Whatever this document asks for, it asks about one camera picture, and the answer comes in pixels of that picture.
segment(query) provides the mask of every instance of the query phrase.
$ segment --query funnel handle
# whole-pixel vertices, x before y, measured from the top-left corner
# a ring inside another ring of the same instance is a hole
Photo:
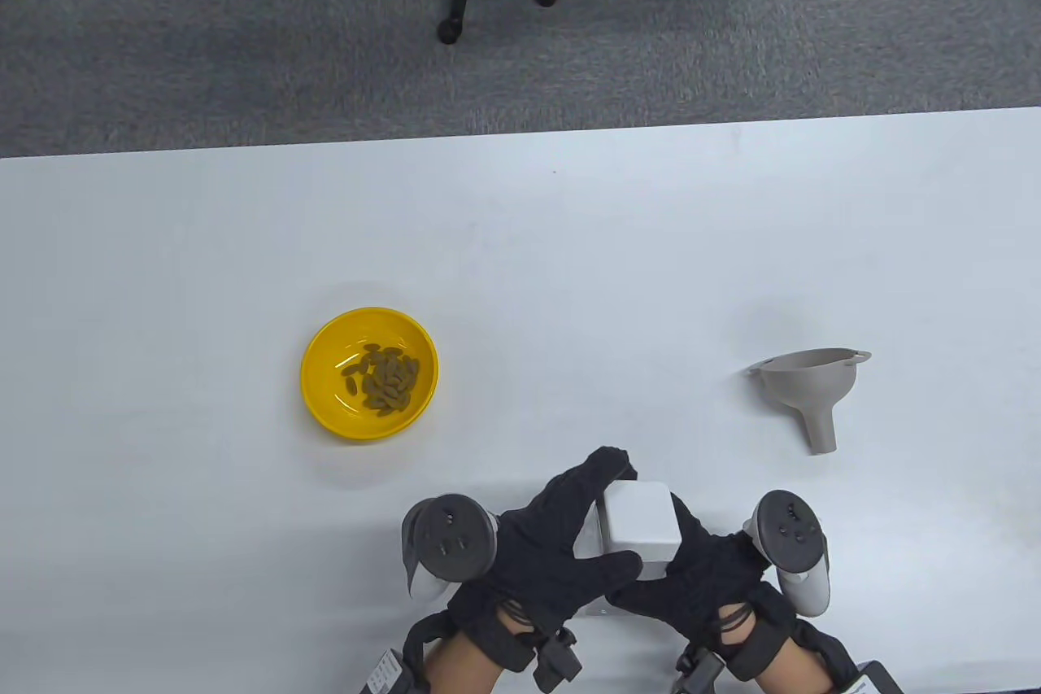
[[[863,363],[864,360],[867,360],[871,356],[870,353],[866,353],[862,349],[856,349],[854,352],[856,353],[856,355],[853,356],[853,358],[847,358],[846,360],[843,360],[846,366],[855,366],[858,363]]]

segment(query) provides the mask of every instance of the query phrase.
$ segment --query forearm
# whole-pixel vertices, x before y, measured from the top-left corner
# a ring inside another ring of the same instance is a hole
[[[719,611],[719,616],[728,616],[739,608],[740,605],[726,606]],[[739,645],[748,638],[755,625],[756,615],[752,613],[736,629],[723,633],[723,644]],[[827,694],[835,688],[820,659],[790,638],[756,683],[764,694]]]
[[[500,620],[513,634],[526,631],[503,614]],[[489,694],[503,674],[461,632],[432,649],[425,668],[431,694]]]

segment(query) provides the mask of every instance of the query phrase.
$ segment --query wrist strap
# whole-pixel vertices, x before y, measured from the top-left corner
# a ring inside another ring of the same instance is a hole
[[[837,690],[842,691],[860,675],[860,670],[845,646],[831,635],[818,631],[813,624],[803,620],[796,621],[791,639],[799,647],[820,657],[820,661],[824,663],[824,670]]]
[[[449,601],[448,614],[481,652],[510,672],[524,672],[535,650],[514,637],[496,615],[498,597],[476,583],[464,584]]]
[[[447,610],[428,615],[413,623],[412,628],[408,631],[401,649],[402,661],[412,672],[415,688],[421,692],[430,691],[430,684],[424,670],[424,648],[434,640],[447,640],[455,635],[456,631],[455,622],[449,617]]]
[[[713,647],[739,680],[762,674],[795,629],[795,609],[769,583],[759,583],[747,601],[756,612],[752,634],[740,645],[723,645],[716,639]]]

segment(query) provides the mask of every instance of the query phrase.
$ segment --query funnel spout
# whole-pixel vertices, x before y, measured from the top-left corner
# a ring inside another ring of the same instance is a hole
[[[835,453],[835,418],[829,407],[823,410],[803,410],[803,419],[806,419],[806,433],[810,438],[810,452],[814,456],[822,456],[826,453]]]

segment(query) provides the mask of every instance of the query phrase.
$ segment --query label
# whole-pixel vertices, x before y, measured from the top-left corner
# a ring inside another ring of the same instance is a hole
[[[882,694],[879,691],[879,687],[874,685],[867,675],[861,675],[859,678],[849,685],[848,689],[842,692],[842,694]]]
[[[376,665],[373,674],[369,676],[367,686],[373,694],[387,694],[401,677],[401,665],[393,658],[393,651],[386,651],[380,663]]]

